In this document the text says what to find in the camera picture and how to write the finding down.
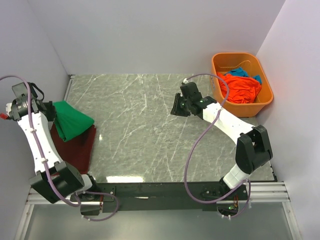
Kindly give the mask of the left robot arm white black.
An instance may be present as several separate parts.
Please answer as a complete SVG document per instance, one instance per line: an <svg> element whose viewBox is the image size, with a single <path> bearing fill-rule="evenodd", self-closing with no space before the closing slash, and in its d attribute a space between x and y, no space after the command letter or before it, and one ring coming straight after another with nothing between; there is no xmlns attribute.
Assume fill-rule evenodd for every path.
<svg viewBox="0 0 320 240"><path fill-rule="evenodd" d="M6 105L6 112L22 129L31 149L35 171L29 179L31 187L52 204L63 201L79 207L78 194L88 201L96 200L100 188L94 179L64 161L55 147L49 129L57 114L53 103L40 100L38 88L31 82L18 83L12 91L15 99Z"/></svg>

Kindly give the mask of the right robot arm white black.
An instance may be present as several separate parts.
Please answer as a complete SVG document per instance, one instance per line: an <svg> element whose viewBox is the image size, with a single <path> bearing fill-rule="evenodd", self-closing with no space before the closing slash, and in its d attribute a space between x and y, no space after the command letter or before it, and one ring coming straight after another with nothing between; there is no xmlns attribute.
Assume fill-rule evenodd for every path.
<svg viewBox="0 0 320 240"><path fill-rule="evenodd" d="M236 117L212 97L203 97L195 82L183 83L180 90L181 92L175 95L171 115L194 115L210 124L195 141L188 154L183 176L185 190L194 201L202 202L193 196L188 187L188 168L200 140L212 127L217 127L236 147L235 164L219 182L219 200L230 200L237 194L237 188L247 182L255 170L273 158L268 131L262 125L254 126Z"/></svg>

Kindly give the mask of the green t shirt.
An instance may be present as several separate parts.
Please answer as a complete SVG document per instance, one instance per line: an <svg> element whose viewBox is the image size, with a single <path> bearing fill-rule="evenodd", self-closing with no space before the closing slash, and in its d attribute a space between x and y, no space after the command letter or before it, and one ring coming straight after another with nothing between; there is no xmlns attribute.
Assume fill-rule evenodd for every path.
<svg viewBox="0 0 320 240"><path fill-rule="evenodd" d="M73 108L66 101L54 102L53 106L56 110L54 124L64 142L80 136L95 123L93 118Z"/></svg>

